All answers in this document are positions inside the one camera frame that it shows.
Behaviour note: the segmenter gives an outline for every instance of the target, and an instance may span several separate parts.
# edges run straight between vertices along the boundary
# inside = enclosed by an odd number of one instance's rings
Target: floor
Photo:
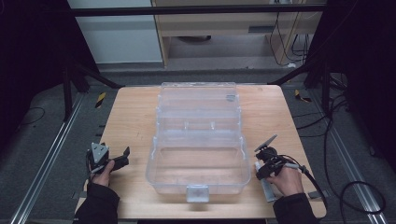
[[[293,53],[299,54],[297,52],[303,45],[304,38],[299,37],[290,57],[302,59]],[[157,85],[164,81],[265,84],[286,75],[293,66],[301,65],[301,62],[296,62],[279,66],[264,35],[212,36],[207,41],[176,37],[172,40],[169,58],[166,67],[140,64],[117,71],[104,69],[103,75],[128,86]],[[100,141],[103,125],[117,94],[117,90],[111,90],[94,79],[88,80],[92,86],[90,92],[79,94],[73,90],[74,102],[81,102],[73,123],[63,123],[62,86],[43,91],[33,100],[32,109],[8,146],[12,153],[0,160],[0,223],[9,223],[16,214],[20,214],[17,218],[24,219],[26,223],[71,223],[85,179],[85,151],[91,142]],[[305,126],[322,115],[320,87],[306,90],[302,86],[303,80],[304,75],[300,75],[282,87],[296,127]],[[302,98],[296,98],[295,90],[300,91]],[[95,108],[98,95],[104,91],[104,103],[99,109]],[[340,93],[332,91],[332,98]],[[382,216],[367,216],[345,208],[348,223],[396,223],[396,213],[393,212],[396,211],[393,193],[396,175],[384,160],[370,155],[360,125],[353,118],[353,113],[348,112],[347,105],[333,114],[327,150],[324,150],[324,137],[314,136],[325,131],[326,119],[299,130],[317,181],[332,195],[328,215],[321,222],[342,223],[339,201],[326,180],[328,174],[338,192],[350,180],[364,179],[374,184],[387,199],[387,210]],[[65,133],[65,139],[58,138],[61,132]],[[324,158],[327,158],[327,169],[323,166]],[[354,190],[350,189],[346,195],[350,202],[357,205],[363,202],[373,207],[377,206],[375,203],[381,203],[369,189],[355,186]],[[33,203],[26,205],[26,200]]]

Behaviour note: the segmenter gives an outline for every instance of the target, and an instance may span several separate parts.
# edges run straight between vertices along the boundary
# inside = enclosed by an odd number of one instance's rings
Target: person's arm
[[[87,192],[87,198],[77,210],[73,224],[117,224],[117,208],[120,197],[108,187],[114,161],[105,170],[94,176]]]
[[[283,167],[277,176],[266,179],[273,183],[283,194],[274,203],[274,212],[279,224],[319,223],[304,193],[301,173],[289,167]]]

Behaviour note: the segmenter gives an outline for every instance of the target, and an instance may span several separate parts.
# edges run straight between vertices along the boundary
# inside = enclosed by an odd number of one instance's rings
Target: gray carpet
[[[141,74],[105,74],[110,79],[126,85],[152,85],[163,81],[234,81],[237,83],[264,83],[287,74],[286,70],[218,70],[218,71],[179,71],[179,72],[151,72]],[[103,86],[90,79],[92,88],[84,94],[82,108],[73,124],[73,128],[64,142],[62,150],[49,173],[48,179],[35,202],[29,219],[71,220],[78,202],[75,194],[79,194],[85,178],[85,152],[91,142],[98,142],[103,131],[101,125],[106,119],[117,94],[116,90]],[[106,98],[101,108],[94,108],[98,95],[105,91]],[[293,116],[318,113],[314,103],[297,100],[294,90],[284,89],[284,94],[290,112]],[[302,94],[312,97],[310,92],[302,90]],[[12,217],[24,194],[30,187],[41,162],[45,159],[50,145],[59,131],[63,115],[63,89],[57,86],[37,95],[32,107],[44,108],[45,115],[32,124],[22,125],[15,133],[6,155],[2,155],[0,163],[0,219],[7,223]],[[25,122],[40,118],[41,109],[28,112]],[[320,114],[295,118],[296,127],[301,127],[320,117]],[[351,157],[357,163],[367,182],[374,184],[387,198],[385,217],[389,223],[396,223],[396,204],[394,189],[396,175],[387,163],[370,156],[367,142],[364,140],[359,125],[352,118],[351,113],[341,108],[334,113],[334,128],[343,136]],[[299,131],[299,135],[316,135],[323,133],[325,123],[320,122],[310,128]],[[332,195],[325,179],[323,169],[323,136],[302,137],[304,150],[313,169],[312,173],[323,189]],[[334,150],[332,140],[328,141],[329,175],[337,191],[348,182],[347,174]],[[353,190],[346,199],[358,203]],[[329,199],[328,215],[322,223],[342,223],[338,200],[333,196]],[[366,215],[345,208],[348,222],[371,223]]]

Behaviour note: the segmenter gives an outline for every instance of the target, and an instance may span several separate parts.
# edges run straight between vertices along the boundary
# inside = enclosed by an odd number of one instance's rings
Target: hand
[[[284,166],[277,176],[270,176],[266,180],[275,184],[285,197],[304,192],[301,173],[293,168]]]
[[[110,181],[110,173],[113,170],[115,162],[109,161],[105,170],[100,175],[93,175],[92,183],[108,187],[108,182]]]

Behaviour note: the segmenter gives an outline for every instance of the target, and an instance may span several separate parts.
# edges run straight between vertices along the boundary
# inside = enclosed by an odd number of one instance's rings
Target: person's left hand
[[[93,175],[92,183],[108,187],[108,182],[110,181],[110,173],[114,167],[114,161],[109,161],[105,170],[100,175]]]

